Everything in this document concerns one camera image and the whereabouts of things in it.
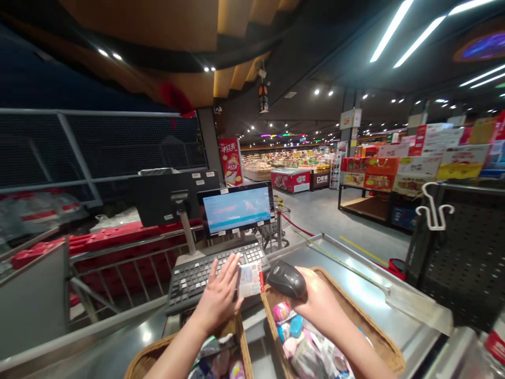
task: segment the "keyboard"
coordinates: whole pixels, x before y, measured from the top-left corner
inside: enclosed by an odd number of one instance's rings
[[[210,268],[214,259],[218,259],[217,275],[225,265],[231,253],[242,253],[240,264],[261,261],[261,270],[270,270],[270,263],[258,242],[203,256],[174,267],[168,289],[165,314],[173,316],[195,307],[209,282]]]

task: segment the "customer display screen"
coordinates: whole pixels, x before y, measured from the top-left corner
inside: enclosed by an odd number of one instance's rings
[[[204,197],[211,234],[270,219],[268,187]]]

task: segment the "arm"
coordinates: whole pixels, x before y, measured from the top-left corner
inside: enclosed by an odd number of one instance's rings
[[[366,379],[394,379],[395,375],[347,317],[328,285],[315,272],[304,267],[296,269],[307,283],[307,301],[292,301],[295,312],[332,341]]]
[[[205,339],[240,309],[243,299],[232,303],[239,260],[240,254],[231,254],[219,277],[216,277],[217,260],[214,260],[209,283],[193,315],[149,370],[146,379],[186,379],[189,376]]]

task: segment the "fluorescent light tube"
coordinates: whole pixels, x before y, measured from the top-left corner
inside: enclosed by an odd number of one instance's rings
[[[460,85],[460,87],[463,87],[463,86],[466,86],[467,84],[470,84],[470,83],[473,83],[473,82],[476,82],[477,80],[479,79],[482,79],[483,77],[486,77],[488,75],[491,75],[491,74],[494,74],[496,71],[499,71],[501,69],[504,69],[505,68],[505,65],[503,66],[500,66],[500,67],[497,67],[495,69],[492,69],[491,71],[488,71],[486,72],[485,74],[482,74],[480,76],[477,76],[476,78],[473,78],[472,80],[469,80],[467,82],[464,82],[463,84]]]
[[[398,8],[398,11],[396,12],[396,15],[393,18],[393,21],[391,21],[391,24],[389,24],[386,33],[379,42],[379,46],[377,46],[377,49],[372,55],[370,63],[375,62],[377,59],[379,59],[380,54],[382,54],[382,51],[385,49],[389,40],[391,39],[391,37],[393,37],[393,34],[395,33],[396,29],[400,25],[401,21],[405,17],[405,14],[409,10],[413,2],[414,0],[405,0],[403,3],[401,3],[400,7]]]
[[[460,13],[460,12],[467,11],[469,9],[478,7],[480,5],[491,3],[492,1],[494,1],[494,0],[472,0],[472,1],[469,1],[467,3],[458,5],[456,8],[454,8],[453,10],[451,10],[451,12],[449,12],[449,16],[452,16],[453,14],[457,14],[457,13]]]
[[[430,26],[426,28],[424,32],[419,36],[419,38],[414,42],[414,44],[410,47],[410,49],[407,50],[407,52],[404,54],[404,56],[394,65],[394,68],[400,67],[408,58],[409,56],[423,43],[423,41],[428,38],[428,36],[437,28],[437,26],[440,25],[440,23],[443,21],[443,19],[446,18],[446,16],[442,16],[439,18],[436,18]]]
[[[479,84],[473,85],[473,86],[471,86],[470,88],[475,88],[475,87],[481,86],[481,85],[483,85],[483,84],[486,84],[486,83],[492,82],[493,80],[498,79],[498,78],[501,78],[502,76],[505,76],[505,73],[500,74],[500,75],[497,75],[497,76],[495,76],[495,77],[492,77],[491,79],[487,79],[486,81],[483,81],[483,82],[480,82]]]

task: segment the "store aisle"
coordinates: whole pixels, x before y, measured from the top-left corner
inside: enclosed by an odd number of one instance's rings
[[[307,232],[326,233],[354,251],[374,260],[373,257],[360,249],[351,246],[343,239],[345,238],[378,258],[375,260],[377,263],[388,262],[390,258],[404,260],[407,256],[409,235],[372,220],[339,211],[337,209],[338,191],[335,189],[325,188],[294,195],[274,190],[274,194],[279,196],[284,204],[291,209],[291,220]],[[342,202],[360,196],[361,190],[348,188],[342,193]],[[286,230],[286,236],[291,243],[301,240],[292,226]]]

